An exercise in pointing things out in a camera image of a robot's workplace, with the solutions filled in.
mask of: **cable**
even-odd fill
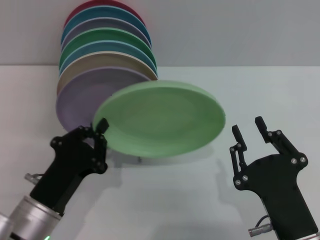
[[[260,218],[260,220],[256,223],[255,227],[259,227],[259,225],[262,223],[263,220],[267,219],[269,216],[268,215],[265,215],[263,216],[262,218]]]

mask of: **stack of plates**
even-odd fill
[[[62,38],[56,113],[62,126],[95,128],[105,118],[108,147],[160,158],[196,150],[225,125],[221,106],[191,84],[158,80],[141,17],[113,0],[92,0],[67,18]]]
[[[143,20],[127,5],[93,0],[78,6],[61,37],[56,111],[62,126],[89,126],[116,91],[157,80],[151,49]]]

